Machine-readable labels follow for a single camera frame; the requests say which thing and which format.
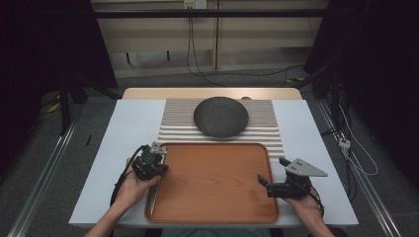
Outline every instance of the wooden tray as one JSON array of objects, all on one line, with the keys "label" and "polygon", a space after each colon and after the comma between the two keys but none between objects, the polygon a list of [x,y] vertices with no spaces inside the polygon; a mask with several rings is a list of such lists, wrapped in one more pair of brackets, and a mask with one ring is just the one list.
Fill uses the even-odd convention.
[{"label": "wooden tray", "polygon": [[272,223],[279,217],[257,175],[272,182],[266,148],[259,143],[165,143],[164,163],[153,214],[164,223]]}]

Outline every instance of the dark gray plate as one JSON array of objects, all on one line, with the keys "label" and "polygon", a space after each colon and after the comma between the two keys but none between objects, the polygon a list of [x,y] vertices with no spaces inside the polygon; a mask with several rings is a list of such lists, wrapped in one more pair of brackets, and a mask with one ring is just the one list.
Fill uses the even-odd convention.
[{"label": "dark gray plate", "polygon": [[212,97],[202,101],[194,112],[194,122],[204,134],[225,138],[235,136],[247,126],[249,115],[236,100]]}]

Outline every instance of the black cable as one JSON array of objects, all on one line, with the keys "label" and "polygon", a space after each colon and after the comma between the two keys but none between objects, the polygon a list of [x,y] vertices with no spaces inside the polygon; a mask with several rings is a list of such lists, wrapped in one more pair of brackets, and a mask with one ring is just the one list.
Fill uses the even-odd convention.
[{"label": "black cable", "polygon": [[[341,105],[341,104],[343,105],[342,108],[344,108],[344,111],[347,112],[346,115],[349,113],[349,103],[348,102],[349,102],[349,98],[345,94],[342,103],[339,103],[339,105]],[[345,124],[346,124],[345,123],[345,120],[343,119],[343,116],[341,116],[341,117],[339,117],[338,124],[334,124],[334,126],[331,127],[330,129],[327,129],[327,130],[321,132],[320,135],[321,136],[324,136],[324,135],[329,135],[329,134],[338,132],[338,131],[342,130],[345,127]]]},{"label": "black cable", "polygon": [[[192,40],[192,46],[193,46],[193,51],[194,51],[195,63],[197,65],[198,71],[200,72],[200,75],[197,75],[197,74],[193,73],[192,70],[191,70],[191,67],[189,65],[189,53],[190,53],[190,50],[191,50],[191,40]],[[207,79],[207,77],[203,74],[203,72],[200,69],[200,65],[198,64],[198,60],[197,60],[197,54],[195,52],[194,21],[192,20],[192,18],[189,18],[189,42],[188,42],[187,65],[188,65],[188,70],[189,70],[189,72],[191,72],[192,75],[194,75],[194,76],[200,76],[200,77],[204,78],[206,81],[208,81],[209,83],[211,83],[211,84],[213,84],[215,86],[225,87],[224,85],[221,85],[221,84],[212,82],[209,79]]]},{"label": "black cable", "polygon": [[303,186],[301,186],[299,183],[295,182],[294,180],[289,179],[289,182],[293,183],[294,185],[299,187],[306,195],[309,195],[311,198],[313,198],[319,206],[321,216],[324,215],[324,205],[323,203],[321,203],[320,194],[318,193],[317,189],[314,186],[310,186],[310,187],[315,190],[315,192],[317,193],[317,197],[314,194],[312,194],[311,191],[309,192],[306,191]]},{"label": "black cable", "polygon": [[357,185],[357,180],[355,179],[355,174],[350,167],[351,162],[349,161],[349,159],[346,159],[345,163],[346,163],[346,179],[348,183],[346,194],[348,196],[349,202],[352,202],[358,193],[358,185]]},{"label": "black cable", "polygon": [[[342,108],[342,113],[343,116],[345,116],[348,119],[348,132],[347,132],[347,136],[346,139],[347,140],[351,140],[351,132],[349,131],[349,129],[351,128],[351,115],[349,113],[349,99],[348,99],[348,95],[344,94],[344,98],[342,100],[342,104],[339,105]],[[348,157],[351,156],[351,147],[348,148]],[[349,159],[346,160],[346,179],[347,179],[347,183],[348,183],[348,188],[347,188],[347,196],[348,199],[351,201],[351,192],[352,192],[352,171],[351,171],[351,167],[350,167],[350,161]]]},{"label": "black cable", "polygon": [[359,23],[359,27],[358,27],[358,30],[357,30],[357,32],[356,32],[356,36],[355,36],[355,38],[354,38],[354,42],[353,42],[353,44],[352,44],[352,46],[351,46],[351,50],[350,51],[353,51],[354,50],[354,48],[355,48],[355,46],[356,46],[356,44],[357,44],[357,42],[358,42],[358,39],[359,39],[359,37],[360,37],[360,35],[361,35],[361,31],[362,31],[362,28],[363,28],[363,25],[364,25],[364,21],[365,21],[365,18],[366,18],[366,16],[367,16],[367,13],[368,13],[368,9],[369,9],[369,7],[370,7],[370,4],[371,4],[371,0],[368,0],[368,2],[367,2],[367,4],[366,4],[366,6],[365,6],[365,9],[364,9],[364,13],[363,13],[363,16],[362,16],[362,18],[361,18],[361,22]]},{"label": "black cable", "polygon": [[[267,73],[260,73],[260,74],[252,74],[252,73],[236,73],[236,72],[216,72],[216,73],[208,73],[208,74],[204,74],[199,66],[198,60],[197,60],[197,54],[196,54],[196,48],[195,48],[195,37],[194,37],[194,21],[192,18],[189,19],[189,42],[188,42],[188,54],[187,54],[187,65],[188,65],[188,70],[189,72],[194,75],[194,76],[199,76],[199,77],[203,77],[206,81],[216,85],[216,86],[220,86],[220,87],[225,87],[224,85],[215,83],[215,82],[211,82],[207,77],[209,76],[218,76],[218,75],[238,75],[238,76],[269,76],[269,75],[275,75],[275,74],[279,74],[282,72],[286,73],[286,78],[283,82],[283,84],[280,87],[283,87],[286,83],[287,83],[287,71],[296,67],[303,67],[304,65],[292,65],[287,67],[286,69],[282,69],[279,71],[275,71],[275,72],[267,72]],[[189,64],[189,55],[190,55],[190,51],[191,51],[191,42],[192,42],[192,47],[193,47],[193,52],[194,52],[194,59],[195,59],[195,63],[197,65],[197,69],[200,72],[200,74],[196,74],[191,70],[191,66]]]},{"label": "black cable", "polygon": [[[308,10],[311,10],[311,0],[308,0]],[[311,36],[315,39],[313,28],[311,27],[311,18],[308,17],[308,26],[310,27]]]},{"label": "black cable", "polygon": [[[112,192],[112,196],[111,196],[111,204],[110,205],[114,204],[115,199],[117,198],[118,191],[120,190],[121,185],[123,184],[124,180],[126,179],[126,176],[133,171],[133,170],[129,171],[128,173],[126,172],[129,168],[129,166],[131,165],[132,161],[135,159],[136,154],[138,154],[138,152],[140,150],[144,149],[145,147],[146,147],[145,145],[140,146],[132,154],[131,158],[129,159],[129,162],[126,164],[126,167],[124,168],[124,171],[121,173],[120,178],[118,179],[117,183],[115,184],[115,188],[114,188],[114,191]],[[112,232],[109,236],[110,237],[114,236],[114,230],[112,230]]]},{"label": "black cable", "polygon": [[[346,101],[345,102],[346,102],[345,103],[346,104],[346,107],[345,107],[345,110],[344,111],[346,111],[346,118],[348,120],[348,127],[349,127],[348,133],[347,133],[347,139],[348,140],[351,140],[351,132],[350,132],[350,129],[351,129],[351,126],[352,126],[352,119],[351,119],[351,113],[349,113],[350,103],[349,103],[348,97],[346,98]],[[351,147],[348,148],[348,157],[349,158],[351,157]],[[347,179],[348,179],[348,183],[350,184],[350,186],[349,186],[350,189],[348,191],[348,193],[349,193],[348,198],[349,198],[349,201],[352,202],[354,200],[355,196],[357,195],[358,186],[357,186],[357,180],[355,179],[355,174],[352,171],[352,169],[350,168],[350,165],[351,165],[350,161],[347,160],[346,161],[346,164],[347,164]]]}]

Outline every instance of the cable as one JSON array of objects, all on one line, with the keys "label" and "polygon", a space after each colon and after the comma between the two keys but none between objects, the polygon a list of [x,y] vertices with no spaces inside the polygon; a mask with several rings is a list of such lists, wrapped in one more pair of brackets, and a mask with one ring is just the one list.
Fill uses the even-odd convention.
[{"label": "cable", "polygon": [[[348,109],[349,108],[349,103],[348,103],[348,97],[346,95],[344,97],[344,100],[343,100],[342,104],[347,105],[346,106],[347,108],[345,109],[345,111],[346,111],[346,113],[348,113],[348,117],[349,117],[349,109]],[[332,133],[335,133],[335,132],[338,132],[338,131],[342,130],[344,127],[345,127],[345,122],[343,121],[342,118],[339,118],[338,124],[333,123],[333,126],[331,128],[321,132],[320,135],[321,136],[329,135],[329,134],[332,134]]]},{"label": "cable", "polygon": [[[349,166],[349,161],[346,161],[346,167],[347,167],[347,179],[348,179],[348,183],[349,183],[349,189],[348,189],[348,199],[349,199],[349,202],[352,202],[354,199],[355,199],[355,196],[357,195],[357,193],[358,193],[358,185],[357,185],[357,180],[355,179],[355,174],[354,174],[354,172],[351,170],[351,168],[350,168],[350,166]],[[352,178],[352,180],[354,181],[354,186],[352,186],[352,184],[351,184],[351,178]]]},{"label": "cable", "polygon": [[310,187],[315,190],[315,192],[317,193],[317,197],[314,194],[312,194],[311,192],[307,192],[303,186],[301,186],[299,183],[295,182],[294,180],[289,179],[289,182],[293,183],[294,185],[299,187],[304,193],[306,193],[311,198],[313,198],[319,206],[321,216],[324,215],[324,205],[323,205],[323,203],[321,203],[320,194],[318,193],[317,189],[314,186],[310,186]]},{"label": "cable", "polygon": [[360,167],[360,166],[358,166],[357,164],[355,164],[355,162],[351,159],[348,149],[347,149],[347,148],[343,148],[343,147],[341,147],[341,151],[342,151],[342,153],[343,153],[344,157],[345,157],[348,161],[350,161],[350,162],[354,165],[354,167],[355,167],[357,170],[359,170],[362,174],[364,174],[364,175],[368,175],[368,176],[374,176],[374,175],[378,174],[378,166],[377,166],[376,162],[374,161],[374,159],[373,159],[373,157],[370,155],[370,153],[369,153],[369,152],[368,152],[368,151],[364,148],[364,146],[363,146],[363,145],[362,145],[362,144],[358,141],[358,139],[355,137],[354,133],[352,132],[352,129],[349,127],[348,120],[347,120],[347,118],[346,118],[346,116],[345,116],[345,113],[343,112],[343,108],[342,108],[342,106],[341,106],[341,105],[339,105],[339,108],[340,108],[340,110],[342,111],[343,118],[344,118],[344,120],[345,120],[346,125],[348,126],[348,130],[349,130],[350,134],[352,135],[352,137],[354,138],[354,140],[358,143],[358,145],[360,145],[360,147],[361,147],[361,148],[362,148],[362,149],[366,152],[366,154],[368,155],[368,157],[370,157],[371,161],[373,162],[374,166],[376,167],[376,170],[375,170],[373,173],[368,173],[368,172],[365,172],[365,171],[364,171],[364,169],[363,169],[362,167]]},{"label": "cable", "polygon": [[362,30],[363,25],[364,25],[365,17],[367,16],[367,13],[368,13],[368,9],[370,7],[370,3],[371,3],[371,0],[368,0],[367,5],[366,5],[365,10],[364,10],[364,13],[363,13],[363,16],[362,16],[362,19],[361,19],[361,22],[360,22],[359,27],[358,27],[358,30],[356,32],[356,36],[354,38],[354,43],[351,46],[351,51],[354,50],[354,48],[355,48],[355,46],[356,46],[356,44],[358,42],[358,39],[359,39],[359,37],[361,35],[361,30]]},{"label": "cable", "polygon": [[[308,0],[308,10],[311,10],[311,0]],[[314,33],[313,33],[313,28],[311,27],[311,18],[310,17],[308,17],[308,26],[310,27],[311,36],[315,40],[315,36],[314,36]]]},{"label": "cable", "polygon": [[[194,21],[192,18],[189,19],[189,43],[188,43],[188,55],[187,55],[187,65],[188,65],[188,70],[189,72],[194,75],[194,76],[199,76],[199,77],[203,77],[206,81],[216,85],[216,86],[220,86],[220,87],[225,87],[224,85],[215,83],[215,82],[211,82],[207,77],[209,76],[218,76],[218,75],[238,75],[238,76],[269,76],[269,75],[275,75],[275,74],[279,74],[282,72],[286,73],[286,78],[283,82],[283,84],[280,87],[283,87],[286,83],[287,83],[287,71],[291,70],[293,68],[297,68],[297,67],[303,67],[304,65],[292,65],[287,67],[286,69],[282,69],[279,71],[275,71],[275,72],[268,72],[268,73],[260,73],[260,74],[252,74],[252,73],[236,73],[236,72],[216,72],[216,73],[208,73],[208,74],[204,74],[201,69],[200,66],[198,64],[197,61],[197,54],[196,54],[196,48],[195,48],[195,37],[194,37]],[[199,71],[199,74],[194,73],[191,70],[191,66],[189,64],[189,55],[190,55],[190,51],[191,51],[191,42],[192,42],[192,48],[193,48],[193,53],[194,53],[194,59],[195,59],[195,63],[197,65],[197,69]]]},{"label": "cable", "polygon": [[[192,72],[191,67],[189,65],[189,53],[191,51],[191,40],[192,40],[192,46],[193,46],[193,50],[194,50],[194,59],[195,59],[195,63],[197,64],[197,69],[200,72],[200,75],[197,75],[195,73]],[[197,54],[195,52],[195,38],[194,38],[194,21],[192,20],[192,18],[189,18],[189,42],[188,42],[188,56],[187,56],[187,65],[188,65],[188,70],[189,72],[191,72],[192,75],[194,76],[200,76],[202,78],[204,78],[206,81],[210,82],[211,84],[215,85],[215,86],[220,86],[220,87],[225,87],[224,85],[215,83],[215,82],[211,82],[209,79],[207,79],[207,77],[203,74],[203,72],[200,69],[200,65],[198,64],[198,60],[197,60]]]},{"label": "cable", "polygon": [[[128,163],[126,164],[126,168],[121,173],[120,178],[118,179],[117,183],[115,184],[114,191],[112,192],[111,205],[114,204],[115,199],[117,198],[118,191],[120,190],[121,185],[123,184],[124,180],[126,179],[126,176],[129,175],[129,173],[131,173],[133,171],[133,170],[131,170],[128,173],[126,172],[128,170],[128,168],[129,168],[130,164],[135,159],[136,154],[138,154],[138,152],[140,150],[144,149],[145,147],[146,147],[145,145],[142,145],[138,149],[136,149],[136,151],[132,154],[131,158],[129,159]],[[109,237],[114,237],[114,230],[112,230],[112,232],[109,235]]]}]

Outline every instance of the black curtain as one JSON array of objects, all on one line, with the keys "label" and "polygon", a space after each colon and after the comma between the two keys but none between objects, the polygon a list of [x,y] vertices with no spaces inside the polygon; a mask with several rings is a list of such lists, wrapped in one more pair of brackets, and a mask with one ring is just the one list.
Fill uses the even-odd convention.
[{"label": "black curtain", "polygon": [[117,88],[96,19],[42,15],[40,10],[93,11],[90,0],[0,1],[2,173],[19,155],[42,95],[58,91],[63,75]]},{"label": "black curtain", "polygon": [[[331,1],[329,8],[346,3]],[[419,188],[419,2],[367,0],[349,8],[359,12],[355,22],[360,28],[339,50],[335,72],[373,135]],[[334,58],[346,23],[339,16],[323,20],[306,62],[308,72]]]}]

